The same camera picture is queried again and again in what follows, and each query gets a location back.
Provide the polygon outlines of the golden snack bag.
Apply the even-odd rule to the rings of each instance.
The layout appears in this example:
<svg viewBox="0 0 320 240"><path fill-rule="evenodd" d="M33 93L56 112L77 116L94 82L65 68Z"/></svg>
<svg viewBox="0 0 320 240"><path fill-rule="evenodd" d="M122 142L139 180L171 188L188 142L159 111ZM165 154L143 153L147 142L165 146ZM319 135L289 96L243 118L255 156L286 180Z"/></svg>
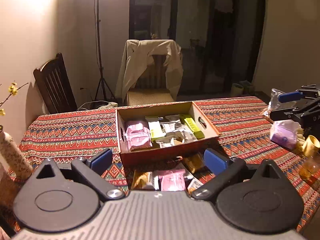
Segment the golden snack bag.
<svg viewBox="0 0 320 240"><path fill-rule="evenodd" d="M140 172L135 170L133 181L131 184L132 190L159 190L159 177L152 172Z"/></svg>

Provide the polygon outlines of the clear plastic snack bag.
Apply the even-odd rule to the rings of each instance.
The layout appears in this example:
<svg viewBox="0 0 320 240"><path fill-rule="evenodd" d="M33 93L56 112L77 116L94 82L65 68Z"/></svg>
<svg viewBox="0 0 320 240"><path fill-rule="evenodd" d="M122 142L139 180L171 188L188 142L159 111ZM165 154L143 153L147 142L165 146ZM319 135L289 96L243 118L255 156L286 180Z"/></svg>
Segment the clear plastic snack bag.
<svg viewBox="0 0 320 240"><path fill-rule="evenodd" d="M271 89L271 99L269 100L268 106L265 107L260 113L262 115L262 117L270 123L273 123L273 120L270 118L271 111L282 109L285 107L285 103L281 103L278 100L278 96L280 96L281 94L284 94L284 92L281 90L272 88Z"/></svg>

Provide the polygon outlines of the purple white tissue pack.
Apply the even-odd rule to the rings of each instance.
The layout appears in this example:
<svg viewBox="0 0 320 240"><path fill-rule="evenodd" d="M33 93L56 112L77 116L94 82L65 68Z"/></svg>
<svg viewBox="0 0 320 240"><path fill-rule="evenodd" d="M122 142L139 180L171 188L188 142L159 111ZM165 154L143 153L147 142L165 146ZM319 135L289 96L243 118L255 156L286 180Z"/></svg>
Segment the purple white tissue pack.
<svg viewBox="0 0 320 240"><path fill-rule="evenodd" d="M298 122L293 120L274 121L270 129L270 140L279 146L293 150L297 143Z"/></svg>

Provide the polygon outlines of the red patterned tablecloth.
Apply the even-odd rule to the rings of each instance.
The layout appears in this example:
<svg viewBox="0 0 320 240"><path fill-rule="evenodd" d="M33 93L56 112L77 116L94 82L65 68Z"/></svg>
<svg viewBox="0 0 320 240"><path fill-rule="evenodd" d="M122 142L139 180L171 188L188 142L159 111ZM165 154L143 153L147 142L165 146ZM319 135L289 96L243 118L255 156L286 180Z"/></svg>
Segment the red patterned tablecloth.
<svg viewBox="0 0 320 240"><path fill-rule="evenodd" d="M270 141L271 125L262 116L265 103L254 96L245 96L199 100L196 104L217 128L219 144L229 156L251 164L264 159L277 163L303 198L304 213L297 227L302 231L319 211L319 175L314 175L310 182L302 181L298 172L303 159ZM45 158L68 163L105 148L113 150L113 163L104 178L127 192L133 173L121 163L114 109L39 116L20 143L20 150L33 165L39 165Z"/></svg>

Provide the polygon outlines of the gold paper cup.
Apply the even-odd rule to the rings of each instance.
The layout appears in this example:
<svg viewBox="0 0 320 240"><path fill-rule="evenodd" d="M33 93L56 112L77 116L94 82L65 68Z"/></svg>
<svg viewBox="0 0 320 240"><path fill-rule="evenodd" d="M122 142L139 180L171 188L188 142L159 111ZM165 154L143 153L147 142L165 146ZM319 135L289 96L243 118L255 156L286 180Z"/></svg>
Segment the gold paper cup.
<svg viewBox="0 0 320 240"><path fill-rule="evenodd" d="M302 152L304 156L311 157L318 153L319 148L319 140L315 136L309 135L303 144Z"/></svg>

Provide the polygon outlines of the pink flat snack packet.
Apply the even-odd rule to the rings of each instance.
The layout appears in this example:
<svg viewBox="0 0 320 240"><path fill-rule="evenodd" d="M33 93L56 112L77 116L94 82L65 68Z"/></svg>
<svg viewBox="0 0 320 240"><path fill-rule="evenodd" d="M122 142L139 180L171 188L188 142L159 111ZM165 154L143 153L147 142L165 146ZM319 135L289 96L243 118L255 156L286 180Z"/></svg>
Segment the pink flat snack packet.
<svg viewBox="0 0 320 240"><path fill-rule="evenodd" d="M161 191L185 191L185 170L161 171L158 175Z"/></svg>

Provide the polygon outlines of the yellow-green snack packet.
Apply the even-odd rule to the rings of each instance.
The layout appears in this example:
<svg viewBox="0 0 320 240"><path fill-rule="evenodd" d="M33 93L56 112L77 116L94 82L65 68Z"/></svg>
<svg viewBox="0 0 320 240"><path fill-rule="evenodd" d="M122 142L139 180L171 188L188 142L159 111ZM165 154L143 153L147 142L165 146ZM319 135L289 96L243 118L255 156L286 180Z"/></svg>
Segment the yellow-green snack packet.
<svg viewBox="0 0 320 240"><path fill-rule="evenodd" d="M197 126L196 122L194 121L191 115L180 114L180 119L181 119L181 122L185 124L192 131L193 135L197 139L204 138L204 133Z"/></svg>

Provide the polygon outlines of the white power strip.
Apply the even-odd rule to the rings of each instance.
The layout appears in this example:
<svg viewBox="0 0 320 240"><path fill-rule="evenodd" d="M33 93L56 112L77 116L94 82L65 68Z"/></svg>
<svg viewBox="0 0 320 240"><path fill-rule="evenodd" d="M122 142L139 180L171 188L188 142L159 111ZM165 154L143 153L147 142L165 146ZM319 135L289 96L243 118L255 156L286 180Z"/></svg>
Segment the white power strip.
<svg viewBox="0 0 320 240"><path fill-rule="evenodd" d="M118 104L116 102L99 102L98 109L109 109L109 108L116 108Z"/></svg>

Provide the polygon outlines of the cardboard tray box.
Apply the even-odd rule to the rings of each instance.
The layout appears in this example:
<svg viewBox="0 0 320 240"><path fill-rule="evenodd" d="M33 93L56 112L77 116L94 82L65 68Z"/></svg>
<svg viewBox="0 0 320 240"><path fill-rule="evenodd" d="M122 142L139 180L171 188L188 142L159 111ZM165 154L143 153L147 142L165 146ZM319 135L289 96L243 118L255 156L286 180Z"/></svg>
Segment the cardboard tray box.
<svg viewBox="0 0 320 240"><path fill-rule="evenodd" d="M191 115L204 133L203 139L197 139L192 131L181 122L180 114ZM125 138L128 121L144 121L151 133L151 148L128 151ZM188 156L203 152L207 148L219 148L217 128L205 116L194 102L176 102L140 107L116 109L118 149L121 162L125 167L178 156Z"/></svg>

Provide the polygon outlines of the floral slim vase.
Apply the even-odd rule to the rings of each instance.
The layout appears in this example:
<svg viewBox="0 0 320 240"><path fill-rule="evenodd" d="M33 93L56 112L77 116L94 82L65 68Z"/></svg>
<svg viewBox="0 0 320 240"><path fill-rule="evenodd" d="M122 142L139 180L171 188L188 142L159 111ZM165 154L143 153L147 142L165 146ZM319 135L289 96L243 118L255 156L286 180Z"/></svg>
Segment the floral slim vase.
<svg viewBox="0 0 320 240"><path fill-rule="evenodd" d="M33 173L33 168L21 153L11 135L3 130L1 125L1 155L16 176L27 180Z"/></svg>

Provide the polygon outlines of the tripod floor lamp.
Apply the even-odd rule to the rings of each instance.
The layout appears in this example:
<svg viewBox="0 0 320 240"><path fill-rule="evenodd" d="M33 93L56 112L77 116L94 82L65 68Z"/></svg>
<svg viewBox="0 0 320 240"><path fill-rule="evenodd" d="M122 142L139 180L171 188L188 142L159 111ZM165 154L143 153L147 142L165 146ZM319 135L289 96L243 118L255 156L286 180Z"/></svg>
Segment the tripod floor lamp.
<svg viewBox="0 0 320 240"><path fill-rule="evenodd" d="M104 101L116 102L114 92L108 85L104 77L104 66L101 54L101 17L100 17L100 0L93 0L93 16L94 16L94 27L95 27L95 55L97 65L99 69L99 81L95 92L94 100L97 101L99 91L102 92Z"/></svg>

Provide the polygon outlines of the dark wooden chair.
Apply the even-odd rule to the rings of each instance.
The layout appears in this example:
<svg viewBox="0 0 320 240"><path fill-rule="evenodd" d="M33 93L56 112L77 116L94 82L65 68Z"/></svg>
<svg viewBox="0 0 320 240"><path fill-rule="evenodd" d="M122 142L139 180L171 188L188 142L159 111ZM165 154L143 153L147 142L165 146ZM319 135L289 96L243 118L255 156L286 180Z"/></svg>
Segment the dark wooden chair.
<svg viewBox="0 0 320 240"><path fill-rule="evenodd" d="M77 110L61 53L47 61L41 68L34 69L33 75L50 114Z"/></svg>

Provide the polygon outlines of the chair with woven seat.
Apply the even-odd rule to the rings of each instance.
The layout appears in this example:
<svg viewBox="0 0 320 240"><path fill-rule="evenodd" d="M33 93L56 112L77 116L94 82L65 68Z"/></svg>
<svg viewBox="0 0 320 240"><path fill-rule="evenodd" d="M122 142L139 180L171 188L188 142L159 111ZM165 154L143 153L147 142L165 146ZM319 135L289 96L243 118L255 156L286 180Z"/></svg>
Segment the chair with woven seat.
<svg viewBox="0 0 320 240"><path fill-rule="evenodd" d="M153 55L152 58L153 61L138 78L135 87L130 88L127 93L129 106L174 102L170 91L166 88L167 68L164 66L166 56Z"/></svg>

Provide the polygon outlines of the yellow flower branches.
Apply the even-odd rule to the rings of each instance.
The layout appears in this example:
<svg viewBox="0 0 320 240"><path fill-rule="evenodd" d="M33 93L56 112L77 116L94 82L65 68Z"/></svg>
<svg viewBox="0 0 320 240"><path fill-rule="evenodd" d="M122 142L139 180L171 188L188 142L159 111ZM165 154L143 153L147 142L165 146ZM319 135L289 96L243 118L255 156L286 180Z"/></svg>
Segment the yellow flower branches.
<svg viewBox="0 0 320 240"><path fill-rule="evenodd" d="M5 112L5 109L3 108L5 103L13 96L16 96L18 94L18 91L21 90L23 87L25 87L26 85L28 85L29 83L26 82L24 83L23 85L21 86L18 86L17 82L16 81L12 81L10 86L8 87L8 96L1 101L0 103L0 115L1 116L5 116L6 115L6 112Z"/></svg>

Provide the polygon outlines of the beige shirt on chair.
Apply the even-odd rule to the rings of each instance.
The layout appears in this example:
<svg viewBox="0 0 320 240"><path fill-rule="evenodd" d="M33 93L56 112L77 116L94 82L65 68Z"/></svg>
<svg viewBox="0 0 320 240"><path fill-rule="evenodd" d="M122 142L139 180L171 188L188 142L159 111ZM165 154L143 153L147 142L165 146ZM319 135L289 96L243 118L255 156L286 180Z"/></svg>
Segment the beige shirt on chair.
<svg viewBox="0 0 320 240"><path fill-rule="evenodd" d="M124 100L130 88L154 63L154 56L164 56L165 84L175 100L183 77L181 47L174 40L127 40L121 59L115 96Z"/></svg>

